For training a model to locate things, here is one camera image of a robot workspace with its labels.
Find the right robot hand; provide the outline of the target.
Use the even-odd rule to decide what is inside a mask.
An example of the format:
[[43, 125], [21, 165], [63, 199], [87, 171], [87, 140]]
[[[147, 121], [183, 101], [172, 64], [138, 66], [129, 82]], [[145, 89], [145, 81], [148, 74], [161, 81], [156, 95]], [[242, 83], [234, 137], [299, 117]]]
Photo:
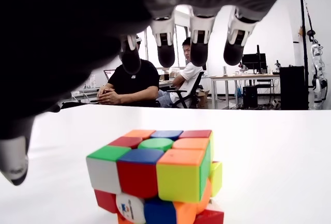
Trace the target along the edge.
[[191, 59], [207, 61], [217, 13], [233, 6], [223, 58], [241, 60], [277, 0], [1, 0], [1, 174], [22, 184], [35, 117], [119, 56], [138, 70], [136, 35], [152, 29], [162, 66], [174, 61], [174, 9], [190, 7]]

